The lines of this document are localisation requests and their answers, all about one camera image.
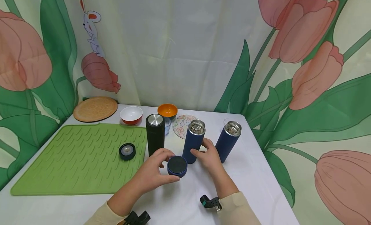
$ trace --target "silver metal cap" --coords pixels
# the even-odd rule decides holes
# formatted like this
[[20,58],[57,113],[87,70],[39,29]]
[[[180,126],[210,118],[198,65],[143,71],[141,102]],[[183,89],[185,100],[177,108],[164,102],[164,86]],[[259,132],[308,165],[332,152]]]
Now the silver metal cap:
[[158,126],[163,122],[164,118],[159,114],[153,114],[148,116],[147,120],[150,125]]
[[192,120],[190,125],[188,125],[188,130],[194,135],[205,134],[205,123],[201,120]]
[[121,149],[121,154],[125,156],[132,154],[132,152],[133,147],[131,145],[126,145]]
[[241,135],[242,127],[239,123],[235,121],[229,121],[225,126],[224,130],[231,136]]

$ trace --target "black thermos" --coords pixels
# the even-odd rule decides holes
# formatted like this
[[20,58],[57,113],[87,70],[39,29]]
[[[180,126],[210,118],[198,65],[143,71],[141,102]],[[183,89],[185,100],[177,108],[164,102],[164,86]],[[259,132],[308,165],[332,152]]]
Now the black thermos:
[[146,118],[148,154],[151,156],[165,144],[165,120],[159,114],[152,114]]

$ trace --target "beige sleeve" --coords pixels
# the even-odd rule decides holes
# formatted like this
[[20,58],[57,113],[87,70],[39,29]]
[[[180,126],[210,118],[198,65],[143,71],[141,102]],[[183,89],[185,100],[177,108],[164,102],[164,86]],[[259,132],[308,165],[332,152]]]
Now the beige sleeve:
[[261,225],[242,192],[219,200],[222,209],[218,212],[221,225]]
[[121,217],[115,214],[106,202],[103,206],[98,208],[88,221],[86,221],[85,225],[117,225],[127,217],[128,215]]

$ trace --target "glass cup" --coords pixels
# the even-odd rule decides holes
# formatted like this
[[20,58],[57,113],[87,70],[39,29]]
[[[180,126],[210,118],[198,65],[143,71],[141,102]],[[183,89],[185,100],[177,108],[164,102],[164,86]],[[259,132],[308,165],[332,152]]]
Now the glass cup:
[[165,135],[168,135],[170,132],[171,119],[169,117],[165,118]]

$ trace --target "thermos lid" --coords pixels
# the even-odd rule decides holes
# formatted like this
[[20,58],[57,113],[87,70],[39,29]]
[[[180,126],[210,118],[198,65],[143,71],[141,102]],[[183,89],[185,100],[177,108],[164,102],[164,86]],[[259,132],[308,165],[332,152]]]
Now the thermos lid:
[[147,117],[146,121],[152,126],[158,126],[163,123],[164,118],[159,114],[152,114]]
[[131,143],[123,144],[118,150],[121,159],[129,161],[135,156],[135,146]]
[[186,174],[186,160],[181,156],[173,156],[167,163],[167,171],[171,175],[179,176],[180,178]]

